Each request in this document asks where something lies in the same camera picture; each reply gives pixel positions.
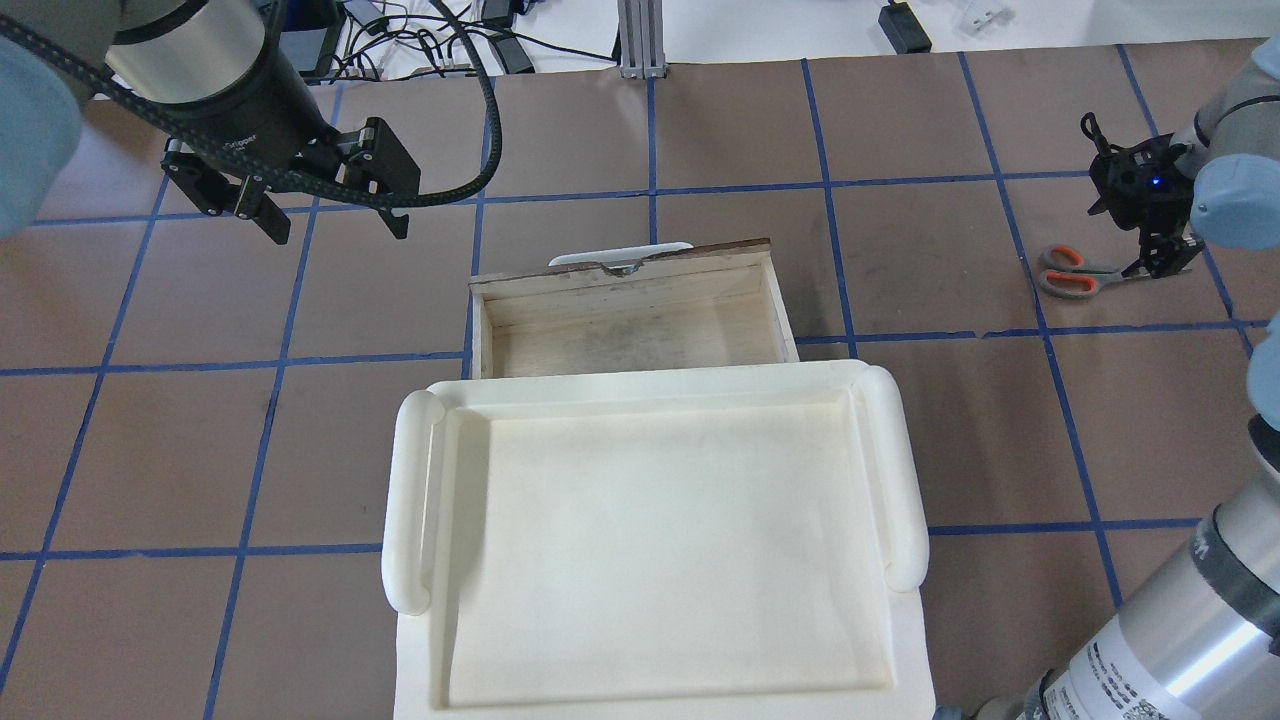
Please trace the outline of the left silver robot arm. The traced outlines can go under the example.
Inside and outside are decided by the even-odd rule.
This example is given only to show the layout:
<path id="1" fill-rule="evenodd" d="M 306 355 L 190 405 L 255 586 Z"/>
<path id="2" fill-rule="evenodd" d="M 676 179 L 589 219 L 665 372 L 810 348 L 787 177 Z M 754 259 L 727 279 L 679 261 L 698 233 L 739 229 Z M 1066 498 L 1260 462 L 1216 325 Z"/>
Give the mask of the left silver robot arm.
<path id="1" fill-rule="evenodd" d="M 163 169 L 204 214 L 232 214 L 274 243 L 291 237 L 276 193 L 371 208 L 390 233 L 407 211 L 471 199 L 502 159 L 500 111 L 481 63 L 490 147 L 480 172 L 425 193 L 421 170 L 374 117 L 333 127 L 251 1 L 5 1 L 3 4 L 3 234 L 38 215 L 104 95 L 170 142 Z"/>

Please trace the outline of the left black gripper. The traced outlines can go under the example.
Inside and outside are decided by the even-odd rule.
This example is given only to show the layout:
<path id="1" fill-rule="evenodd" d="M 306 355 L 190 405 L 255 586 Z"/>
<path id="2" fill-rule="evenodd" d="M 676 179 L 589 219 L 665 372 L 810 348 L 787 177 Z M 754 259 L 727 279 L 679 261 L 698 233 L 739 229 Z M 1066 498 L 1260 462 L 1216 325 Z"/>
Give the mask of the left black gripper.
<path id="1" fill-rule="evenodd" d="M 328 128 L 296 149 L 279 147 L 280 159 L 268 161 L 279 170 L 332 181 L 369 193 L 411 193 L 420 190 L 421 170 L 389 124 L 366 119 L 351 132 Z M 242 170 L 221 169 L 215 161 L 172 138 L 163 155 L 163 170 L 173 184 L 204 214 L 221 215 L 236 206 L 236 217 L 252 222 L 275 245 L 288 245 L 291 219 L 269 195 L 264 179 L 244 179 Z M 406 240 L 410 215 L 396 208 L 375 208 L 396 240 Z"/>

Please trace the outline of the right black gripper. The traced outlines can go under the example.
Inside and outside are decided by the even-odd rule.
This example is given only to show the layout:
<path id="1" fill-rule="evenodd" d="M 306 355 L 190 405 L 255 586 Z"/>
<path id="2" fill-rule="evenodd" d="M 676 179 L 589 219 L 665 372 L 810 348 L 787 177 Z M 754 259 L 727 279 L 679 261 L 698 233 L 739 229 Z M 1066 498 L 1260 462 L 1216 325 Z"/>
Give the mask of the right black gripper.
<path id="1" fill-rule="evenodd" d="M 1124 281 L 1164 279 L 1183 273 L 1204 250 L 1204 241 L 1188 234 L 1185 222 L 1147 219 L 1138 225 L 1138 258 L 1120 272 Z"/>

